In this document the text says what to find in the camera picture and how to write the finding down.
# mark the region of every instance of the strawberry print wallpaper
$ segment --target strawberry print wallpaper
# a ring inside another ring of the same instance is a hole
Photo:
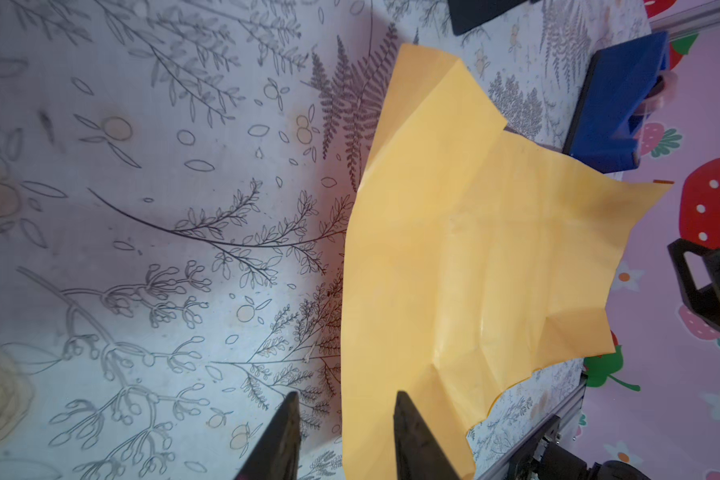
[[[679,237],[720,248],[720,27],[672,49],[677,96],[638,132],[641,164],[624,181],[673,187],[616,271],[606,308],[616,352],[584,360],[574,453],[654,479],[720,480],[720,333],[682,304],[666,250]]]

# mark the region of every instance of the folded paper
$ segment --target folded paper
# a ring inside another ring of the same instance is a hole
[[[397,390],[462,478],[466,433],[534,370],[614,351],[605,304],[668,185],[624,184],[504,131],[456,57],[404,45],[350,219],[347,478],[396,478]]]

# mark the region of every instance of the white floral tablecloth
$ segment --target white floral tablecloth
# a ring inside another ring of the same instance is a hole
[[[648,31],[638,0],[460,38],[445,0],[0,0],[0,479],[230,478],[291,390],[300,478],[343,476],[343,235],[399,45],[559,147],[591,53]],[[579,373],[506,392],[478,473]]]

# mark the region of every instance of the blue plastic holder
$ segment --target blue plastic holder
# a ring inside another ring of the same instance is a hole
[[[608,174],[640,165],[634,115],[668,69],[669,35],[658,32],[599,50],[586,72],[563,153]]]

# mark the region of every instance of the clear tape roll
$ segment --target clear tape roll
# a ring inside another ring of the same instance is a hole
[[[662,89],[647,97],[638,105],[634,115],[650,115],[663,108],[677,96],[677,74],[669,70],[659,72],[662,78]]]

